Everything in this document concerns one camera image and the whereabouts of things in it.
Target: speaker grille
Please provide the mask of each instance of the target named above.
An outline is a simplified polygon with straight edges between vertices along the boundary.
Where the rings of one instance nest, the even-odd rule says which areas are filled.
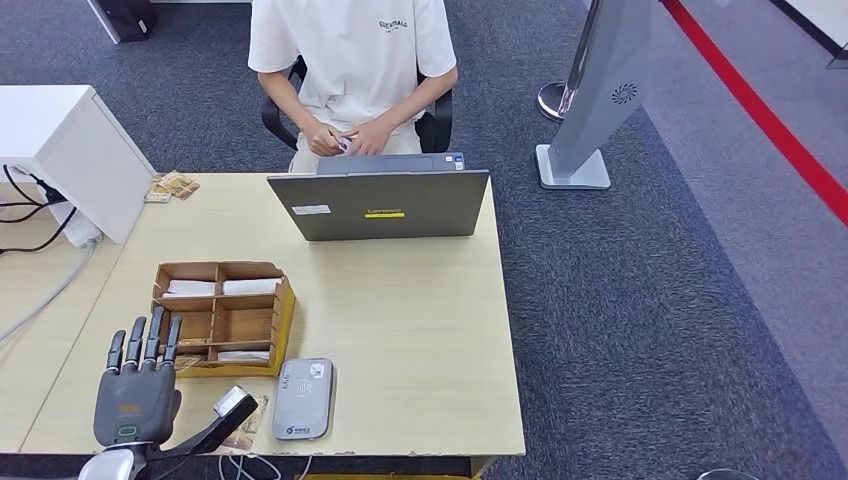
[[[632,83],[623,83],[619,85],[612,92],[612,102],[617,105],[624,105],[625,103],[636,98],[636,95],[639,93],[639,88]]]

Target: white t-shirt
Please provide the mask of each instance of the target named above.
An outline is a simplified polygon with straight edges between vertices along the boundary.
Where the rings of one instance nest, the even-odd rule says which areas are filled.
[[[418,71],[456,65],[444,0],[253,0],[248,65],[278,72],[302,55],[300,101],[346,130],[409,96]]]

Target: pants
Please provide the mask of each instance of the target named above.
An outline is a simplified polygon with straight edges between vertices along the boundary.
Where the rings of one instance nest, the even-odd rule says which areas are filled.
[[[412,124],[404,125],[395,130],[389,141],[386,142],[386,148],[383,149],[383,155],[404,155],[421,153],[421,139],[415,133],[415,126]],[[312,173],[318,171],[318,159],[320,157],[309,149],[309,142],[303,133],[297,136],[297,153],[294,154],[291,164],[289,164],[289,172],[291,173]]]

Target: robotic hand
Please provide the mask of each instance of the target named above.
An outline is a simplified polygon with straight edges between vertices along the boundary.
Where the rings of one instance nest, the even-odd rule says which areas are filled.
[[[169,322],[164,355],[157,360],[164,312],[161,306],[153,311],[141,364],[144,317],[133,325],[123,364],[126,332],[112,337],[94,410],[94,436],[106,449],[85,464],[80,479],[133,480],[148,460],[214,452],[256,410],[256,400],[234,386],[215,404],[218,418],[211,425],[171,450],[160,449],[173,433],[182,399],[174,368],[179,316]]]

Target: white cloth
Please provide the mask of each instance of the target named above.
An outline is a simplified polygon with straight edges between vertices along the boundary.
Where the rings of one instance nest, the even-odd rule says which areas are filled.
[[[265,360],[271,358],[271,352],[219,352],[219,362],[243,362],[245,360]]]
[[[250,68],[278,72],[298,55],[301,103],[342,131],[408,97],[418,71],[456,65],[444,0],[253,0]]]
[[[383,148],[384,155],[412,155],[416,153],[421,153],[421,139],[415,133],[415,126],[410,124],[395,130],[395,134],[389,137],[389,141]],[[314,175],[318,171],[318,160],[320,158],[309,149],[309,142],[301,133],[297,136],[297,153],[294,154],[294,158],[289,164],[289,172]]]
[[[171,280],[165,297],[211,297],[215,295],[215,282],[199,280]]]
[[[255,280],[227,280],[224,282],[224,295],[257,295],[274,293],[279,278],[259,278]]]

